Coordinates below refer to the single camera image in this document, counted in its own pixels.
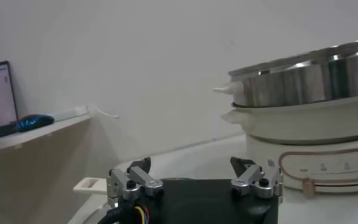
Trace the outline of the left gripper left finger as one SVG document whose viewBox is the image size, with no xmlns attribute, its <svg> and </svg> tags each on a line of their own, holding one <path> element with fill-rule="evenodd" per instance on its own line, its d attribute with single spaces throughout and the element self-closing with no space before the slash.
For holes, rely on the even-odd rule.
<svg viewBox="0 0 358 224">
<path fill-rule="evenodd" d="M 150 157 L 134 161 L 123 172 L 111 169 L 107 176 L 107 202 L 115 207 L 119 200 L 134 203 L 142 197 L 159 198 L 164 194 L 164 184 L 149 175 L 152 165 Z"/>
</svg>

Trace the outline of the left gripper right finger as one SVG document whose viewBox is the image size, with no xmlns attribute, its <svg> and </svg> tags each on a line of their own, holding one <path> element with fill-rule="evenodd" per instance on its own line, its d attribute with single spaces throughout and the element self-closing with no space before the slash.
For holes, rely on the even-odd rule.
<svg viewBox="0 0 358 224">
<path fill-rule="evenodd" d="M 263 168 L 250 159 L 230 158 L 236 178 L 231 180 L 231 193 L 234 198 L 241 198 L 254 193 L 260 199 L 276 197 L 283 202 L 283 173 L 274 160 L 268 159 Z"/>
</svg>

